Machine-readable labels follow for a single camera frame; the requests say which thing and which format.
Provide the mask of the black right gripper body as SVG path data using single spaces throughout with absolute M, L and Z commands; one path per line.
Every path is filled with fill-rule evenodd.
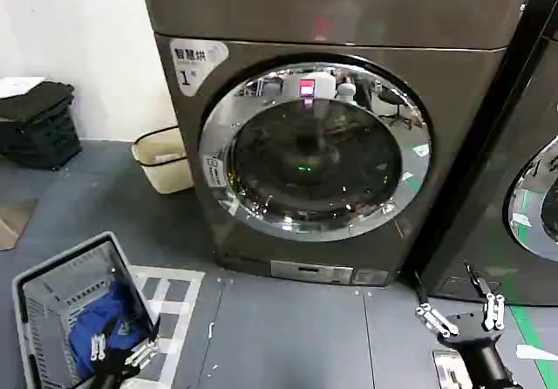
M 486 331 L 479 312 L 453 315 L 458 333 L 439 332 L 437 340 L 462 358 L 473 388 L 518 388 L 497 350 L 501 331 Z

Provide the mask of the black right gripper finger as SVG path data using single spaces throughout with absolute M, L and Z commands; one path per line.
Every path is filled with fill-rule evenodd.
M 414 272 L 414 277 L 416 280 L 415 290 L 418 297 L 418 306 L 415 308 L 415 316 L 437 337 L 449 338 L 458 336 L 458 326 L 451 323 L 430 304 L 425 286 L 417 271 Z
M 488 282 L 469 262 L 464 262 L 464 264 L 473 287 L 479 297 L 484 300 L 483 327 L 487 331 L 503 331 L 505 329 L 505 297 L 500 293 L 492 292 Z

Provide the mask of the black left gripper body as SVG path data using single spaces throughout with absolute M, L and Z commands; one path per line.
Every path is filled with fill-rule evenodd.
M 104 359 L 92 362 L 93 378 L 90 388 L 119 388 L 126 374 L 126 360 L 131 354 L 131 350 L 107 348 Z

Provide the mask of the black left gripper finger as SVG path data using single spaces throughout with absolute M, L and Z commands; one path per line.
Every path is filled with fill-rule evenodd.
M 107 342 L 110 340 L 112 331 L 116 324 L 116 318 L 110 319 L 98 334 L 93 334 L 91 337 L 91 355 L 92 362 L 103 361 L 106 357 Z
M 126 359 L 125 365 L 144 369 L 151 360 L 159 353 L 159 331 L 160 317 L 157 318 L 153 329 L 146 341 L 142 342 L 133 350 L 133 353 Z

